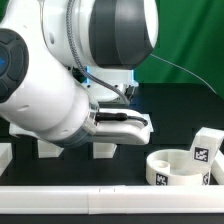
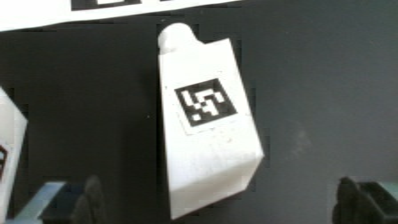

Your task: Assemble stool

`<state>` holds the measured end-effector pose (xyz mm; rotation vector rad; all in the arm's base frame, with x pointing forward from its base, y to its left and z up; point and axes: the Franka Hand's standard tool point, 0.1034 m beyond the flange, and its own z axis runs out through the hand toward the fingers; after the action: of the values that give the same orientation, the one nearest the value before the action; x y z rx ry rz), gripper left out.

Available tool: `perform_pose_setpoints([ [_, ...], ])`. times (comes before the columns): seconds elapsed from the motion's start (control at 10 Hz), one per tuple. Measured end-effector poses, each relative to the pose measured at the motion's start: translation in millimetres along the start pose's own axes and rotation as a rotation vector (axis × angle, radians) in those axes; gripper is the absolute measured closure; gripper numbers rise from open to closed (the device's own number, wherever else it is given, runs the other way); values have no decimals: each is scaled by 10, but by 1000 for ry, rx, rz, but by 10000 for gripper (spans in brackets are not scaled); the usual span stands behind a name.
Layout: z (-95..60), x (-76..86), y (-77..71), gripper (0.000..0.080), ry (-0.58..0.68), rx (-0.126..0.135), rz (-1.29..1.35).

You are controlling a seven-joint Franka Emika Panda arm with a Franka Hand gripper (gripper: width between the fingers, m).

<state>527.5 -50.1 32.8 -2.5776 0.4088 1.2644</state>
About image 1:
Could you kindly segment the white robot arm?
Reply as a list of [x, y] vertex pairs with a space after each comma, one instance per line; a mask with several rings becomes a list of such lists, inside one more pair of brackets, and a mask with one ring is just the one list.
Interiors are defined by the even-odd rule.
[[155, 0], [7, 0], [0, 21], [0, 117], [62, 148], [145, 145], [131, 73], [158, 37]]

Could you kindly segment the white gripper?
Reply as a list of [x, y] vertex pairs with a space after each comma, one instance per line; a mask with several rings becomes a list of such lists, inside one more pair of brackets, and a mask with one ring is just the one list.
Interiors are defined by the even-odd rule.
[[146, 145], [150, 130], [146, 114], [131, 109], [101, 108], [96, 118], [92, 142]]

